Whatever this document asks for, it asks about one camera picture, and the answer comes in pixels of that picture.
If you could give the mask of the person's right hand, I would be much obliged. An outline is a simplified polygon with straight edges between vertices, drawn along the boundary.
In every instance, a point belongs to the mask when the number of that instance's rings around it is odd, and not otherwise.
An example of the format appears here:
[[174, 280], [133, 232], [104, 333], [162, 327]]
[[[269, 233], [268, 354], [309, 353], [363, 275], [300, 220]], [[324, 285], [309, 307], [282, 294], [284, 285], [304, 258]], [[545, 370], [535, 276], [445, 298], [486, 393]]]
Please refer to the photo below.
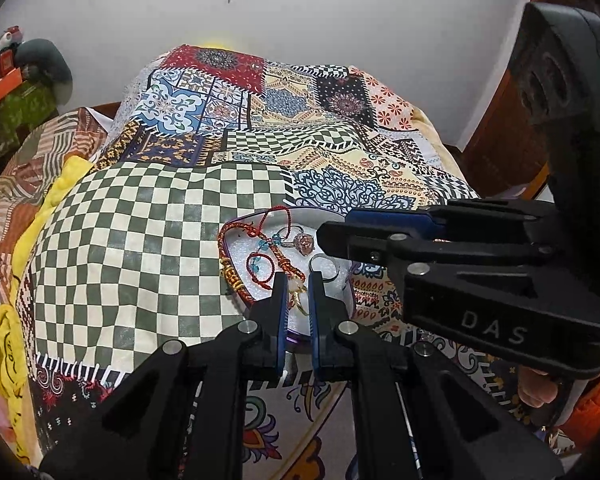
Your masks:
[[517, 372], [519, 399], [532, 408], [542, 408], [552, 403], [558, 395], [558, 385], [548, 374], [520, 366]]

